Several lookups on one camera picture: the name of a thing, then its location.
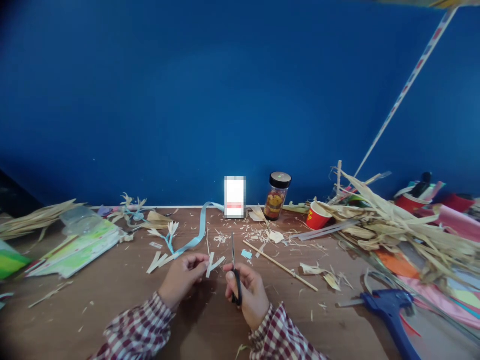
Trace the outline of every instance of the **blue wall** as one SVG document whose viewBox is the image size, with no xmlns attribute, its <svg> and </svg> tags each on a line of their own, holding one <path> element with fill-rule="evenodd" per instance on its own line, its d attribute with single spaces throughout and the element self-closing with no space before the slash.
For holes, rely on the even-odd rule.
<svg viewBox="0 0 480 360">
<path fill-rule="evenodd" d="M 433 182 L 447 183 L 436 200 L 448 193 L 478 197 L 479 136 L 480 7 L 466 7 L 458 10 L 359 177 L 392 171 L 375 185 L 379 195 L 390 197 L 431 171 Z"/>
<path fill-rule="evenodd" d="M 339 159 L 357 169 L 442 15 L 333 0 L 23 1 L 1 32 L 0 168 L 46 204 L 222 202 L 225 175 L 247 176 L 247 202 L 263 203 L 272 171 L 292 175 L 289 200 L 323 197 Z"/>
</svg>

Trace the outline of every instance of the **jar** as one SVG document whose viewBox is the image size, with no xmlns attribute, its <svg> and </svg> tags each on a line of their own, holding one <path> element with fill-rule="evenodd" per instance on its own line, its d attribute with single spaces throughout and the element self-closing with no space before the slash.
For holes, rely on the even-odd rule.
<svg viewBox="0 0 480 360">
<path fill-rule="evenodd" d="M 285 172 L 276 171 L 270 174 L 270 192 L 264 211 L 267 220 L 276 221 L 280 217 L 291 182 L 292 177 Z"/>
</svg>

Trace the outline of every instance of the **orange paper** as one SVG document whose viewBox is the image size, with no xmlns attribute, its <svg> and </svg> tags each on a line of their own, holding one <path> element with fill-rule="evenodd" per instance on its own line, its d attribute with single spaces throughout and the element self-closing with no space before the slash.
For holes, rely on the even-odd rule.
<svg viewBox="0 0 480 360">
<path fill-rule="evenodd" d="M 402 253 L 393 254 L 387 250 L 375 250 L 375 253 L 385 265 L 395 275 L 410 279 L 420 279 L 418 270 L 405 258 Z"/>
</svg>

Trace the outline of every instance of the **black jar lid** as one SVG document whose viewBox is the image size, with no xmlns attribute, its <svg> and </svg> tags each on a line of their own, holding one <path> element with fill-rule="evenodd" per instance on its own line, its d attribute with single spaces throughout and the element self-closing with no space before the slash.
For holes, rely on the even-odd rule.
<svg viewBox="0 0 480 360">
<path fill-rule="evenodd" d="M 277 189 L 288 189 L 291 182 L 292 177 L 286 172 L 275 171 L 270 174 L 270 185 Z"/>
</svg>

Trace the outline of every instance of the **person's right hand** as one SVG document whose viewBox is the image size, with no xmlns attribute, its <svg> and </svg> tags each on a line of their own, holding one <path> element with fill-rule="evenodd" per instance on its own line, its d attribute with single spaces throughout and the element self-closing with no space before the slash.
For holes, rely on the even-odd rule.
<svg viewBox="0 0 480 360">
<path fill-rule="evenodd" d="M 241 281 L 241 311 L 245 317 L 246 323 L 254 332 L 257 330 L 269 312 L 270 301 L 265 292 L 262 277 L 256 271 L 242 263 L 235 263 L 235 268 L 240 272 Z M 225 265 L 223 271 L 226 271 L 226 292 L 225 297 L 232 302 L 232 294 L 239 297 L 237 280 L 233 272 L 232 263 Z"/>
</svg>

